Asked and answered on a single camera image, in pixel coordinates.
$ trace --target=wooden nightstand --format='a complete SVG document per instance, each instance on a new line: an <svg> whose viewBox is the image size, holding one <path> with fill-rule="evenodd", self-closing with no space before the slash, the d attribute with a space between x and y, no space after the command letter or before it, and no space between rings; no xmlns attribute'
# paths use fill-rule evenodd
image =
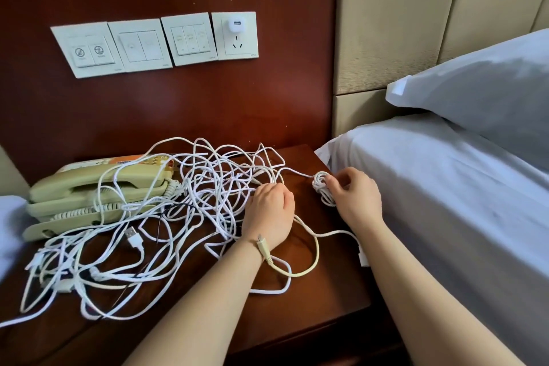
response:
<svg viewBox="0 0 549 366"><path fill-rule="evenodd" d="M306 145L284 148L279 153L288 167L309 175L327 170ZM294 193L296 214L315 232L346 229L337 210L326 207L311 186L311 179L282 173ZM190 243L204 235L195 231ZM108 240L97 238L87 251L99 251ZM250 295L230 344L228 364L288 362L315 364L341 354L369 356L384 350L402 349L400 337L381 299L371 270L361 268L356 242L347 235L320 238L320 259L309 274L292 280L282 295ZM0 286L0 321L14 318L27 272L24 266L39 247L32 244L20 264ZM294 272L308 268L315 257L312 237L294 224L288 239L273 251L291 264ZM135 257L132 249L113 254L112 264ZM32 321L0 330L2 364L120 365L156 322L214 264L202 246L193 250L164 297L146 314L130 321L84 320L79 298L58 296L43 315ZM279 289L281 277L266 264L255 288ZM143 287L123 313L143 308L162 284ZM112 295L94 294L108 308Z"/></svg>

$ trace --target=switch plate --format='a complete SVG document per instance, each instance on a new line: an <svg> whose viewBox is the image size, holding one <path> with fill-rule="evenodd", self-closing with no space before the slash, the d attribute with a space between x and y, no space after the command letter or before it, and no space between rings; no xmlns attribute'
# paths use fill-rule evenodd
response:
<svg viewBox="0 0 549 366"><path fill-rule="evenodd" d="M235 34L229 30L229 18L232 15L244 17L246 23L243 32ZM220 60L259 57L255 12L213 12L211 20Z"/></svg>
<svg viewBox="0 0 549 366"><path fill-rule="evenodd" d="M109 22L109 28L126 72L172 67L160 19Z"/></svg>
<svg viewBox="0 0 549 366"><path fill-rule="evenodd" d="M176 66L217 60L207 12L164 16L162 25Z"/></svg>
<svg viewBox="0 0 549 366"><path fill-rule="evenodd" d="M51 32L76 78L125 71L106 22L54 26Z"/></svg>

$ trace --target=tangled white cable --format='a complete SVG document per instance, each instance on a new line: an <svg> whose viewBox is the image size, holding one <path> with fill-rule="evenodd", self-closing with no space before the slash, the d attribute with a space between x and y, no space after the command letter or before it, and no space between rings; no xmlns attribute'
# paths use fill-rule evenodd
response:
<svg viewBox="0 0 549 366"><path fill-rule="evenodd" d="M174 140L181 140L192 145L193 151L188 154L150 154L158 145ZM274 154L281 163L271 163L268 152ZM157 156L164 156L167 159L159 166L158 174L152 181L147 196L139 202L126 202L117 182L117 175L120 170ZM243 157L244 163L235 163L233 159L237 156ZM163 196L149 197L156 180L170 161L179 165L179 175L182 181L173 180ZM96 203L93 207L95 211L101 214L102 221L100 225L74 229L50 238L45 242L44 247L36 252L34 258L26 267L26 270L29 271L29 279L21 299L20 312L22 314L28 313L41 302L43 302L43 305L33 314L0 323L0 328L37 317L50 307L57 293L70 293L72 291L76 291L81 298L80 311L87 319L129 320L139 317L166 293L182 263L196 246L203 244L206 251L217 259L223 255L227 245L239 238L237 236L237 226L242 221L246 201L255 190L255 187L261 184L257 177L263 175L268 182L284 182L281 176L281 172L284 170L313 178L312 185L322 196L322 202L327 206L335 205L333 197L324 183L326 172L319 172L314 177L297 172L285 166L284 159L276 150L266 148L262 144L260 144L257 151L247 153L234 145L213 148L208 141L202 138L197 139L195 142L190 142L185 138L170 138L155 143L140 158L111 168L100 177ZM112 186L103 185L104 177L111 171L114 171ZM122 201L122 203L116 205L116 208L122 210L123 214L120 220L115 223L104 223L104 212L112 207L101 203L100 191L104 189L114 191ZM145 206L152 206L152 208L139 214L139 211ZM156 219L159 225L163 225L166 231L165 238L158 238L156 236L158 232L153 235L146 230L145 223L149 219ZM215 232L205 234L188 246L184 252L181 252L189 235L199 229L205 219L208 219L214 225ZM316 234L298 216L294 216L294 220L301 224L315 239L316 258L313 265L304 272L292 273L290 265L271 256L264 240L262 244L260 244L260 240L258 246L266 262L277 272L286 275L288 280L284 288L280 290L252 289L251 293L278 294L286 292L290 286L291 278L300 277L310 272L319 261L319 242L317 238L343 233L351 235L356 240L356 237L346 230ZM182 226L173 231L170 225L172 222L182 222ZM110 241L103 253L95 260L82 261L82 252L86 243L99 234L110 234ZM221 241L211 241L216 236L220 236ZM139 260L129 265L101 271L101 264L109 258L124 239L137 249L140 254ZM144 263L146 255L143 240L150 240L158 244L155 255L147 263ZM218 252L214 250L216 247L220 247ZM360 245L359 257L361 265L367 266L366 257ZM281 263L286 270L275 265L274 260ZM140 266L142 266L142 269L135 273L134 271ZM28 302L31 285L35 279L38 280L42 290L37 298L32 302ZM134 315L117 315L144 283L156 280L165 280L165 284L145 308ZM90 288L116 291L119 294L119 299L110 309L101 309L90 298L88 294ZM129 292L122 299L126 290Z"/></svg>

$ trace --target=landline telephone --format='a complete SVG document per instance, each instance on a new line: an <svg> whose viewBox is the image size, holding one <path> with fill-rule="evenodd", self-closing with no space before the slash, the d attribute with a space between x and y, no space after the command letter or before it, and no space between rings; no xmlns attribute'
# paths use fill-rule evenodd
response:
<svg viewBox="0 0 549 366"><path fill-rule="evenodd" d="M97 188L103 177L102 186L112 186L115 170L110 170L122 163L133 161L141 155L103 160L76 162L66 165L53 175L38 181L30 189L27 212L40 223L28 227L23 232L23 239L35 241L50 238L65 231L80 227L99 225L101 213L98 212ZM148 197L171 196L175 190L173 161L159 171L168 157L155 156L141 163L121 169L116 181L122 190L127 203L142 201L156 176ZM120 197L110 189L101 190L101 206L104 223L120 220L124 210ZM146 205L132 215L150 210L154 204Z"/></svg>

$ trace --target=mattress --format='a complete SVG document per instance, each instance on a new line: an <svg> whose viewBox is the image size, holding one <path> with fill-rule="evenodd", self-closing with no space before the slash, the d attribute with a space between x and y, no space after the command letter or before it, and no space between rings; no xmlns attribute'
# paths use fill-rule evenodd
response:
<svg viewBox="0 0 549 366"><path fill-rule="evenodd" d="M419 261L527 365L549 359L549 176L435 114L360 126L317 151L377 182Z"/></svg>

